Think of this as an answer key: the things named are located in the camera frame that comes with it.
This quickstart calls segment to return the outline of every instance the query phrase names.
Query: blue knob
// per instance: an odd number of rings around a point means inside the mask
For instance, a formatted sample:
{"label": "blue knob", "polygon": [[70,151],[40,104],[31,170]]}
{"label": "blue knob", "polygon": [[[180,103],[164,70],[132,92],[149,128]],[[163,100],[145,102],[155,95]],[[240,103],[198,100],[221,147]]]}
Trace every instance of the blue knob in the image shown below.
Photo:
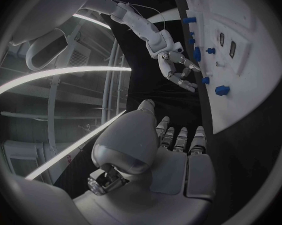
{"label": "blue knob", "polygon": [[187,17],[183,19],[184,24],[195,23],[197,20],[195,17]]}
{"label": "blue knob", "polygon": [[200,52],[200,48],[197,46],[195,47],[195,50],[194,50],[194,59],[197,61],[197,62],[200,62],[201,61],[201,52]]}
{"label": "blue knob", "polygon": [[208,54],[215,54],[216,50],[214,48],[208,48],[206,52],[208,52]]}
{"label": "blue knob", "polygon": [[196,41],[195,41],[195,39],[189,39],[189,44],[194,44]]}
{"label": "blue knob", "polygon": [[207,77],[205,77],[205,78],[203,78],[203,79],[201,79],[201,82],[203,83],[203,84],[209,84],[209,77],[207,76]]}
{"label": "blue knob", "polygon": [[216,95],[219,95],[219,96],[223,96],[223,95],[227,95],[227,93],[230,91],[230,87],[229,86],[219,86],[219,87],[216,87]]}

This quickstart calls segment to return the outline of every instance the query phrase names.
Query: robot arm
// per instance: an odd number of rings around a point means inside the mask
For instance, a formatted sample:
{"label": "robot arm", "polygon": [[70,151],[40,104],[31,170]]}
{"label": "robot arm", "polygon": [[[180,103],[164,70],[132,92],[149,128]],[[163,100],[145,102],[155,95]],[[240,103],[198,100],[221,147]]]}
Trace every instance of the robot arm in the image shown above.
{"label": "robot arm", "polygon": [[[165,78],[186,90],[195,91],[197,85],[183,79],[191,70],[198,72],[200,68],[181,54],[183,52],[181,43],[174,43],[168,31],[165,29],[158,31],[155,25],[136,14],[128,4],[121,2],[89,0],[83,8],[110,15],[114,21],[129,26],[139,38],[146,42],[150,56],[158,59],[159,67]],[[173,62],[181,63],[186,68],[182,73],[176,73]]]}

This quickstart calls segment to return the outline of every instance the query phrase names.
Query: wire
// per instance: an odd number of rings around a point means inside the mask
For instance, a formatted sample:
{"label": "wire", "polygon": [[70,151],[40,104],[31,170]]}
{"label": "wire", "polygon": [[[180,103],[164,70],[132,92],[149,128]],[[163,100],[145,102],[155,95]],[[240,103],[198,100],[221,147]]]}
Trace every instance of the wire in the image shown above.
{"label": "wire", "polygon": [[129,2],[125,2],[125,1],[121,1],[121,0],[112,0],[112,1],[116,1],[116,2],[119,2],[119,3],[124,3],[124,4],[128,4],[129,6],[131,6],[133,9],[135,9],[138,14],[143,18],[143,16],[141,15],[141,13],[135,8],[133,7],[132,5],[134,6],[140,6],[140,7],[144,7],[144,8],[147,8],[147,9],[153,9],[154,11],[157,11],[163,18],[164,20],[164,29],[166,29],[166,20],[164,18],[164,16],[161,14],[161,12],[159,12],[157,9],[153,8],[153,7],[150,7],[150,6],[143,6],[143,5],[139,5],[139,4],[133,4],[133,3],[129,3]]}

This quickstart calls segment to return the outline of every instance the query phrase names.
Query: led light strip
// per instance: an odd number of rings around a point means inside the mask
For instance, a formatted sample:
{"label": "led light strip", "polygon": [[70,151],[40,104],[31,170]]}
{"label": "led light strip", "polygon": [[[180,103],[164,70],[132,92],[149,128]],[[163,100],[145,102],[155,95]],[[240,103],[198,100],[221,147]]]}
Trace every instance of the led light strip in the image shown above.
{"label": "led light strip", "polygon": [[120,117],[122,114],[126,112],[123,111],[122,113],[118,114],[114,118],[112,118],[110,121],[107,121],[105,124],[101,125],[100,127],[96,128],[94,131],[90,132],[86,136],[82,137],[80,140],[76,141],[71,146],[67,147],[65,150],[61,151],[59,154],[57,154],[55,157],[53,157],[48,162],[44,163],[40,167],[38,167],[35,171],[30,173],[25,179],[27,180],[33,180],[37,176],[39,176],[42,172],[50,168],[52,165],[54,165],[56,162],[60,161],[63,157],[65,157],[67,154],[78,148],[80,145],[94,137],[96,134],[104,130],[107,126],[109,126],[112,122],[114,122],[118,117]]}
{"label": "led light strip", "polygon": [[108,26],[108,25],[106,25],[106,24],[104,24],[104,23],[102,23],[100,21],[97,21],[95,19],[89,18],[87,16],[82,16],[82,15],[79,15],[79,14],[74,14],[73,17],[80,18],[80,19],[85,19],[87,21],[93,22],[95,24],[101,25],[101,26],[111,30],[110,26]]}
{"label": "led light strip", "polygon": [[59,74],[69,74],[69,73],[79,73],[79,72],[92,72],[92,71],[131,71],[128,67],[112,67],[112,66],[79,66],[79,67],[65,67],[58,69],[51,69],[46,71],[36,72],[30,75],[19,77],[15,80],[9,81],[4,85],[0,86],[0,94],[12,89],[15,86],[27,83],[28,81],[33,81],[36,79],[41,79],[49,76],[59,75]]}

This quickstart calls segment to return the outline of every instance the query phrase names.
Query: ceiling light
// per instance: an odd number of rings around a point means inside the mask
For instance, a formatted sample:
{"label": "ceiling light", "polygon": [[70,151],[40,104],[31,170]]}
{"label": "ceiling light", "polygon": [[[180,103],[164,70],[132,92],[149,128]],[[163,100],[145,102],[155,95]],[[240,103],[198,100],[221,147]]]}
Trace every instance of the ceiling light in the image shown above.
{"label": "ceiling light", "polygon": [[88,20],[88,21],[90,21],[90,22],[93,22],[93,23],[95,23],[95,24],[101,25],[101,26],[103,26],[103,27],[105,27],[105,28],[111,30],[110,26],[108,26],[108,25],[106,25],[106,24],[104,24],[104,23],[102,23],[102,22],[100,22],[100,21],[97,21],[97,20],[95,20],[95,19],[89,18],[89,17],[87,17],[87,16],[82,16],[82,15],[79,15],[79,14],[74,14],[73,16],[76,17],[76,18]]}
{"label": "ceiling light", "polygon": [[19,77],[15,80],[9,81],[4,85],[0,86],[0,94],[12,89],[15,86],[27,83],[28,81],[33,81],[36,79],[41,79],[49,76],[60,75],[60,74],[70,74],[79,72],[92,72],[92,71],[131,71],[128,67],[112,67],[112,66],[79,66],[79,67],[65,67],[58,69],[51,69],[46,71],[35,72],[30,75]]}
{"label": "ceiling light", "polygon": [[39,176],[42,172],[50,168],[52,165],[54,165],[56,162],[60,161],[63,157],[65,157],[67,154],[78,148],[80,145],[94,137],[96,134],[104,130],[107,126],[109,126],[112,122],[114,122],[118,117],[120,117],[122,114],[125,113],[123,111],[119,115],[112,118],[110,121],[107,121],[105,124],[101,125],[100,127],[96,128],[94,131],[90,132],[86,136],[82,137],[80,140],[76,141],[74,144],[67,147],[65,150],[61,151],[59,154],[57,154],[55,157],[53,157],[51,160],[47,161],[40,167],[38,167],[35,171],[30,173],[25,179],[27,180],[33,180],[37,176]]}

